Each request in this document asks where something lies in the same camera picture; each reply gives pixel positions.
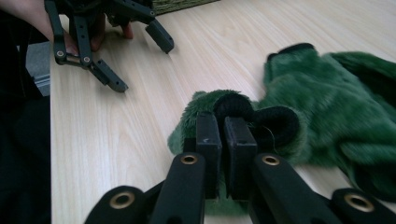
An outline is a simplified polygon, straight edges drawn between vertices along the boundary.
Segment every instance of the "human hand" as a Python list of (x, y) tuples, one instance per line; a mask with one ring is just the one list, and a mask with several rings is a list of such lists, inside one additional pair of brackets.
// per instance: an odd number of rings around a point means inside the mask
[[(53, 43), (53, 32), (50, 25), (50, 18), (44, 8), (44, 0), (0, 0), (0, 9), (30, 23)], [(134, 37), (131, 23), (121, 28), (125, 38), (132, 39)], [(105, 29), (106, 16), (105, 14), (98, 15), (94, 25), (91, 27), (92, 51), (99, 50), (105, 39)], [(77, 43), (66, 31), (64, 31), (64, 43), (68, 53), (78, 55)]]

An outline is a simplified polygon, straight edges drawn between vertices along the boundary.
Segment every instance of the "dark clothing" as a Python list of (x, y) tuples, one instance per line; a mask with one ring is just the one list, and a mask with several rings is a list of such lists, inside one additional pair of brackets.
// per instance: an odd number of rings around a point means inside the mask
[(25, 68), (46, 39), (1, 11), (0, 31), (0, 222), (50, 223), (50, 98)]

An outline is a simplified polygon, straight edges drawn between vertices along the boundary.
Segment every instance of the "wooden table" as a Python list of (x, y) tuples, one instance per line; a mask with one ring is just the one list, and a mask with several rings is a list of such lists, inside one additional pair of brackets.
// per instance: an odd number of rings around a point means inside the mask
[[(174, 157), (166, 140), (196, 91), (232, 89), (252, 100), (264, 94), (268, 54), (308, 42), (319, 53), (361, 50), (396, 61), (393, 0), (221, 0), (157, 19), (176, 47), (161, 52), (134, 23), (134, 40), (108, 28), (96, 58), (129, 86), (118, 93), (90, 72), (51, 62), (53, 223), (82, 223), (98, 200), (120, 185), (143, 191), (166, 177)], [(330, 197), (348, 183), (337, 169), (297, 167)], [(387, 204), (396, 211), (395, 204)], [(250, 223), (205, 217), (205, 223)]]

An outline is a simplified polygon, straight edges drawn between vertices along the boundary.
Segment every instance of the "finger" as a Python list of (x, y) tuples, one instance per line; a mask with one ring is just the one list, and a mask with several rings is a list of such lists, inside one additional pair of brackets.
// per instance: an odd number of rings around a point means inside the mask
[(134, 38), (134, 32), (132, 31), (132, 26), (131, 23), (128, 22), (128, 25), (126, 26), (121, 26), (122, 32), (127, 39), (133, 39)]
[(90, 30), (92, 35), (91, 38), (92, 51), (99, 50), (103, 40), (105, 39), (105, 30), (106, 30), (106, 16), (105, 14), (100, 14), (97, 16), (96, 21)]
[(78, 47), (76, 41), (66, 31), (64, 31), (64, 45), (66, 46), (67, 53), (78, 56)]

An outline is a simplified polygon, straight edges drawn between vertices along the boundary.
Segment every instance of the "green fuzzy cloth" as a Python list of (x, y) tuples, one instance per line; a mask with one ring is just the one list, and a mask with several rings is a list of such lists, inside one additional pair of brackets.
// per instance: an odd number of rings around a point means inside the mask
[[(291, 142), (263, 150), (293, 165), (337, 166), (354, 187), (396, 202), (396, 63), (364, 52), (320, 56), (312, 45), (298, 44), (268, 57), (263, 81), (267, 93), (251, 102), (253, 108), (283, 105), (300, 123)], [(182, 151), (184, 138), (195, 136), (197, 114), (213, 111), (216, 101), (230, 93), (238, 92), (193, 95), (168, 138), (174, 154)], [(223, 197), (211, 202), (206, 213), (240, 214), (245, 209)]]

